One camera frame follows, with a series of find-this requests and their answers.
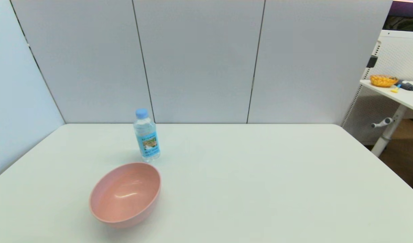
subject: blue label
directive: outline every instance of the blue label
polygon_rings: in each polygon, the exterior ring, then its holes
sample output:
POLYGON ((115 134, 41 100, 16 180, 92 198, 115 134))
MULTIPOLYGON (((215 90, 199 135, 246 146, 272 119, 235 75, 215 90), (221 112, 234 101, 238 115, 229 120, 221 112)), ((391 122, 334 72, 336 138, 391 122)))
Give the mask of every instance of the blue label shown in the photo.
POLYGON ((157 133, 153 132, 145 136, 138 136, 140 152, 144 157, 151 157, 160 152, 159 141, 157 140, 157 133))

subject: plastic bowl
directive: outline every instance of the plastic bowl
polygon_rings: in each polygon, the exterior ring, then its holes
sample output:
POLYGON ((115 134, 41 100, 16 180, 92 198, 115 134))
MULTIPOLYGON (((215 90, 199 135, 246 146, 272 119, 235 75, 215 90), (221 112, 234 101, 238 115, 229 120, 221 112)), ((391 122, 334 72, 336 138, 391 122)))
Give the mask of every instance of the plastic bowl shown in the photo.
POLYGON ((127 228, 145 220, 156 206, 160 174, 147 163, 130 163, 106 174, 95 185, 89 208, 98 220, 127 228))

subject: pegboard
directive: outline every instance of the pegboard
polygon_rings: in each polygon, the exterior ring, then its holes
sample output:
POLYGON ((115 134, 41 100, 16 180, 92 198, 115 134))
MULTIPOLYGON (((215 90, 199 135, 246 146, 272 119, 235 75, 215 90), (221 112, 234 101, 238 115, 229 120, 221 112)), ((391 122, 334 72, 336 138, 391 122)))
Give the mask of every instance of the pegboard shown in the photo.
POLYGON ((378 39, 376 56, 378 61, 369 68, 370 75, 385 74, 399 79, 413 81, 413 32, 401 34, 402 31, 383 30, 378 39))
MULTIPOLYGON (((413 32, 383 30, 372 54, 378 61, 373 68, 365 69, 361 79, 386 74, 413 81, 413 32)), ((374 144, 386 127, 373 129, 370 124, 391 117, 398 106, 397 102, 360 86, 342 127, 361 143, 374 144)), ((405 117, 413 118, 413 112, 407 112, 405 117)))

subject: water bottle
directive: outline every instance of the water bottle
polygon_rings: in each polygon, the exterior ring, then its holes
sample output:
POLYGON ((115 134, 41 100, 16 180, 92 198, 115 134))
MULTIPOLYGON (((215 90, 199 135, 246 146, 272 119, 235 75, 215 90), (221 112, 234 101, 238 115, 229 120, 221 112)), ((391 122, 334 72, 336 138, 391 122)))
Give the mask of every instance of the water bottle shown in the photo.
POLYGON ((149 163, 160 157, 156 124, 148 117, 146 109, 137 109, 136 118, 137 120, 133 123, 133 127, 137 143, 139 144, 143 161, 149 163))

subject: yellow object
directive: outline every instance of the yellow object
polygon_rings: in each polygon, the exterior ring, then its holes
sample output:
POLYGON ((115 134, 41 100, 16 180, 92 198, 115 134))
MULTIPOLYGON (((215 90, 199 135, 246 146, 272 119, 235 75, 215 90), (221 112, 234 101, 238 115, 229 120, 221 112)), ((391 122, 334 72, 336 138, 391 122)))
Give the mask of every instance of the yellow object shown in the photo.
POLYGON ((374 86, 389 88, 398 82, 398 78, 389 75, 371 75, 370 81, 374 86))

